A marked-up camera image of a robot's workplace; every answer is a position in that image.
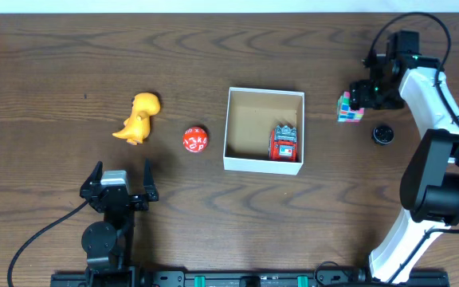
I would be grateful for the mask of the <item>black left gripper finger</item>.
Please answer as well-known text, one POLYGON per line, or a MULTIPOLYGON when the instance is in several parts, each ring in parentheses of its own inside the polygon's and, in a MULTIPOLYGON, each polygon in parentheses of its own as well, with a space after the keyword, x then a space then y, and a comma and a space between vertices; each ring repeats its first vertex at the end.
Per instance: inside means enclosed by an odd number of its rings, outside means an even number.
POLYGON ((98 161, 94 167, 91 175, 88 177, 88 184, 90 187, 100 185, 100 181, 103 174, 103 163, 98 161))
POLYGON ((151 173, 151 163, 149 159, 145 159, 143 170, 143 188, 145 191, 155 191, 155 181, 151 173))

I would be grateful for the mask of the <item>multicoloured puzzle cube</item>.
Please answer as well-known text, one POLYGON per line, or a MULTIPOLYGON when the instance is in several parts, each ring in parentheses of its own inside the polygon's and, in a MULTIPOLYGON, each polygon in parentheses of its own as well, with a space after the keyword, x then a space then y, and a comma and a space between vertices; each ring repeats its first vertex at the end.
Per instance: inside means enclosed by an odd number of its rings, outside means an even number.
POLYGON ((353 110, 350 108, 350 93, 345 91, 337 101, 337 121, 346 123, 357 123, 364 116, 364 108, 353 110))

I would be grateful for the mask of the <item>red toy robot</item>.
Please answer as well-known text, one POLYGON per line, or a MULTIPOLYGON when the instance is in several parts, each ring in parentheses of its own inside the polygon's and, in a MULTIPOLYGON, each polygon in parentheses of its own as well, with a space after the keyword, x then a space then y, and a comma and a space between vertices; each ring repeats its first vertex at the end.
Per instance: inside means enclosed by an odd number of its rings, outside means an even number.
POLYGON ((296 162, 297 130, 288 125, 277 125, 269 140, 269 159, 272 161, 296 162))

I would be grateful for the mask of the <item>white cardboard box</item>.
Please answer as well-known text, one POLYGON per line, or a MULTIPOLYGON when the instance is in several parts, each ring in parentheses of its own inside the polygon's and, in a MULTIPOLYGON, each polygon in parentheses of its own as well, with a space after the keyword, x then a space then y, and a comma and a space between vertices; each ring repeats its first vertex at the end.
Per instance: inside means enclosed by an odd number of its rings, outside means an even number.
POLYGON ((229 89, 223 166, 227 171, 297 175, 304 164, 304 93, 259 88, 229 89), (294 161, 273 160, 272 133, 296 129, 294 161))

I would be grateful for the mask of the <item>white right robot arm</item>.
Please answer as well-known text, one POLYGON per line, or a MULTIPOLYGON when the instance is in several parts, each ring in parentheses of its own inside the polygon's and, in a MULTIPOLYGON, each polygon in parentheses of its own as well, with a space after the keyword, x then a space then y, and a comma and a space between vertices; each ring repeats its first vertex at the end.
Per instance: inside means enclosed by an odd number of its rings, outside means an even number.
POLYGON ((425 57, 416 32, 388 37, 384 54, 371 49, 366 80, 350 86, 352 108, 408 107, 421 141, 400 184, 402 208, 368 265, 350 269, 332 261, 313 273, 158 272, 157 286, 447 286, 443 271, 417 270, 416 261, 441 234, 459 232, 459 108, 444 61, 425 57))

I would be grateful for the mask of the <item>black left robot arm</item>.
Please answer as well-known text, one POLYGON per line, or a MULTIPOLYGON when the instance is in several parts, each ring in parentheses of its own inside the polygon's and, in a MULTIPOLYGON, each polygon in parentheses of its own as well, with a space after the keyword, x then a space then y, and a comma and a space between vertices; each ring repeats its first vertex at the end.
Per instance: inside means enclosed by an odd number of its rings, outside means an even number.
POLYGON ((122 270, 129 264, 135 226, 135 212, 149 210, 159 200, 149 161, 144 164, 142 194, 132 195, 125 170, 104 171, 97 163, 80 188, 80 197, 104 216, 86 228, 81 245, 88 268, 105 272, 122 270))

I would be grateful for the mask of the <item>small black round cap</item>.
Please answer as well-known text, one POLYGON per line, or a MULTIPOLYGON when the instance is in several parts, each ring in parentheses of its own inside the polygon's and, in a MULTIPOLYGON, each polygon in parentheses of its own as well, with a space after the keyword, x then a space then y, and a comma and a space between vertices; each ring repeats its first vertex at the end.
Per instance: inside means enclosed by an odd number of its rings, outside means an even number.
POLYGON ((378 145, 388 145, 394 139, 394 131, 390 126, 383 124, 373 129, 371 138, 378 145))

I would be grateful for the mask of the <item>orange toy dinosaur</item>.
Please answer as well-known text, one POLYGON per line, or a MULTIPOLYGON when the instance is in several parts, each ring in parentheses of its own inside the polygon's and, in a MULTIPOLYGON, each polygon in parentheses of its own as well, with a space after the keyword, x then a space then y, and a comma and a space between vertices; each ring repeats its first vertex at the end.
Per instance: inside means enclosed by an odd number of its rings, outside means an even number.
POLYGON ((151 132, 151 117, 161 109, 159 98, 150 92, 142 92, 134 96, 131 115, 124 121, 124 127, 113 132, 118 139, 126 140, 128 144, 142 144, 151 132))

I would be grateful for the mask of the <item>red ball with white letters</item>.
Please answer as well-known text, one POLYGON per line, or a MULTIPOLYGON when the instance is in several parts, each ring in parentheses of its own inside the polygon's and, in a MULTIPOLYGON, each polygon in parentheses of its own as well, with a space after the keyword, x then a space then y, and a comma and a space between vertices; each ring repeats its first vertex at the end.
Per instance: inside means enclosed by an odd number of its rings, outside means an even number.
POLYGON ((199 153, 205 150, 209 143, 207 132, 201 127, 188 128, 182 137, 182 144, 186 150, 199 153))

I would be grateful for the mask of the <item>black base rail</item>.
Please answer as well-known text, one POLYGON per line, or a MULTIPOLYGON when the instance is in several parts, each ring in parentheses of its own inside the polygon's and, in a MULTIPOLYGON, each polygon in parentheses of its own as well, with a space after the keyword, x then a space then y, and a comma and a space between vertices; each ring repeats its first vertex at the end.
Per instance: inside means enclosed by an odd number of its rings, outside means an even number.
POLYGON ((287 273, 184 273, 183 271, 146 271, 131 267, 124 271, 55 273, 51 287, 332 287, 388 286, 369 279, 361 269, 329 267, 311 272, 287 273))

